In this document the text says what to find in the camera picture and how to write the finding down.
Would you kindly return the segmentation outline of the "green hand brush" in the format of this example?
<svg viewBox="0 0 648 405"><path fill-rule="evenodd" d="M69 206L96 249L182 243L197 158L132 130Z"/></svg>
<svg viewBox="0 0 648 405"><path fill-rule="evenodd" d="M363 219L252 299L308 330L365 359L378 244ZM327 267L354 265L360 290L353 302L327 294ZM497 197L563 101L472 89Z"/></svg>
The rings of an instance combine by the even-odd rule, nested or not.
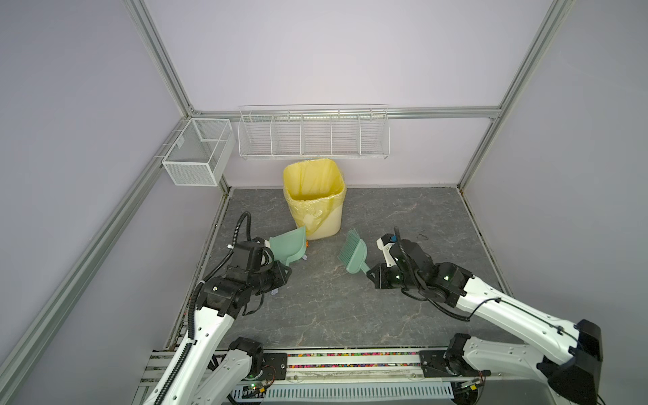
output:
<svg viewBox="0 0 648 405"><path fill-rule="evenodd" d="M351 274L367 273L370 268L366 264L367 246L356 229L351 229L339 253L339 260Z"/></svg>

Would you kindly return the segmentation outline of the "green plastic dustpan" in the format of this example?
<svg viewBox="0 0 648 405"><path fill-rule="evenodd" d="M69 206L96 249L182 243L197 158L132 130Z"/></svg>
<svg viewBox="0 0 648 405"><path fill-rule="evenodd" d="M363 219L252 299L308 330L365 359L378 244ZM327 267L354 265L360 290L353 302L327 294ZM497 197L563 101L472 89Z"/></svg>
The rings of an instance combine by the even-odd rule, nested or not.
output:
<svg viewBox="0 0 648 405"><path fill-rule="evenodd" d="M276 261L290 266L305 256L306 253L306 229L304 226L270 237L266 245L270 248Z"/></svg>

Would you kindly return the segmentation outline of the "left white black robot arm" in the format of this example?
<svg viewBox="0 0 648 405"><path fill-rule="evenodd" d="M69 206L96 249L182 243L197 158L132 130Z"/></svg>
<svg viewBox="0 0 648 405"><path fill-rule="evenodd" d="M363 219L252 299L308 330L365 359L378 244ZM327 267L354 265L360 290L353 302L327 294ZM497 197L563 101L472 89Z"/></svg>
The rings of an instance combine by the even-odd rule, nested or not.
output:
<svg viewBox="0 0 648 405"><path fill-rule="evenodd" d="M244 240L238 231L245 230ZM287 284L292 270L281 263L268 243L251 235L251 214L243 212L225 258L198 282L187 310L187 333L148 404L221 404L232 402L236 385L263 368L260 342L239 337L223 361L208 366L219 343L238 317L252 314L251 297L264 296Z"/></svg>

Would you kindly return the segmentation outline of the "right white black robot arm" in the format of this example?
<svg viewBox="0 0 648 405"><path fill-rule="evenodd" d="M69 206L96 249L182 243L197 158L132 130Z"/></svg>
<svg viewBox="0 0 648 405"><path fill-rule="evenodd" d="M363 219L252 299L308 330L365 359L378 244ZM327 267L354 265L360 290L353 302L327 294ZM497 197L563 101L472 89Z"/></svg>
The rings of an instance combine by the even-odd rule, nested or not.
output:
<svg viewBox="0 0 648 405"><path fill-rule="evenodd" d="M526 305L455 263L436 263L399 231L376 242L384 260L361 271L378 290L400 290L429 302L461 322L481 318L521 339L520 345L486 342L457 334L445 353L455 375L488 371L525 376L548 385L570 403L600 404L602 330L583 319L571 322Z"/></svg>

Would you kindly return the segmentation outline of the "yellow lined trash bin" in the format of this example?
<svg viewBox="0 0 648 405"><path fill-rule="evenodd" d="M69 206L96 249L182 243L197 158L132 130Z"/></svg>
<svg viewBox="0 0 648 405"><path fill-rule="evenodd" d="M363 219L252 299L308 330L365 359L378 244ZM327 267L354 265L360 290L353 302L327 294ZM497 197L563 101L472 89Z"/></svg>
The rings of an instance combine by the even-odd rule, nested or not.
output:
<svg viewBox="0 0 648 405"><path fill-rule="evenodd" d="M283 170L283 195L297 227L308 241L339 233L347 187L337 163L304 160Z"/></svg>

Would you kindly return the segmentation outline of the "small white mesh basket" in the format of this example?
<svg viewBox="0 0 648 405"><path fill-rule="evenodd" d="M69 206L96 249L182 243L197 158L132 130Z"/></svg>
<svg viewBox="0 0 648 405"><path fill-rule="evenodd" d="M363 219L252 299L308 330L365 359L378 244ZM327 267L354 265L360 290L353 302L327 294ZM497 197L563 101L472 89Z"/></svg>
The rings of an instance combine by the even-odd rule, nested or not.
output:
<svg viewBox="0 0 648 405"><path fill-rule="evenodd" d="M235 144L230 120L190 118L162 164L176 186L218 187Z"/></svg>

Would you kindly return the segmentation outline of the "aluminium front rail frame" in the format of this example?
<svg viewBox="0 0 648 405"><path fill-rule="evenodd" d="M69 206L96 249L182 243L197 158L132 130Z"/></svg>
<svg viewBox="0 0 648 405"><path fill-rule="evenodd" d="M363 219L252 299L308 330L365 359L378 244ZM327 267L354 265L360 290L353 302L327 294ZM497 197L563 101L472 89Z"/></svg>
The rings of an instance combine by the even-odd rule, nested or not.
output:
<svg viewBox="0 0 648 405"><path fill-rule="evenodd" d="M537 381L494 371L475 377L425 378L419 352L447 351L447 348L263 350L263 354L288 354L286 378L283 381L243 380L231 393L234 400L224 403L359 403L447 398L457 404L476 404L480 403L490 381ZM226 354L224 350L216 351L209 371Z"/></svg>

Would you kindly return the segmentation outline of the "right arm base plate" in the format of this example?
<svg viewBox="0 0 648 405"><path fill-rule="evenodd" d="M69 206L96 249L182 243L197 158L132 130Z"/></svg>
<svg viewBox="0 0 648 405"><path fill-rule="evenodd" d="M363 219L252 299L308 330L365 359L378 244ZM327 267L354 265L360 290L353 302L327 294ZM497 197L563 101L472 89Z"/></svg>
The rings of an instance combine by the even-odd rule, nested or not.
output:
<svg viewBox="0 0 648 405"><path fill-rule="evenodd" d="M448 354L445 350L422 350L418 354L425 378L479 376L459 354Z"/></svg>

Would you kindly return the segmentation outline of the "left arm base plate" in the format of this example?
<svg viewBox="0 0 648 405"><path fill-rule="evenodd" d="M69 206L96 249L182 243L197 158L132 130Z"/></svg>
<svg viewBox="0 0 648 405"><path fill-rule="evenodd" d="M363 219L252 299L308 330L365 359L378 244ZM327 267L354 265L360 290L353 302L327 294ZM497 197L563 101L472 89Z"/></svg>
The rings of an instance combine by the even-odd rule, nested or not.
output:
<svg viewBox="0 0 648 405"><path fill-rule="evenodd" d="M285 352L264 353L254 358L251 373L246 381L283 381L288 371L288 354Z"/></svg>

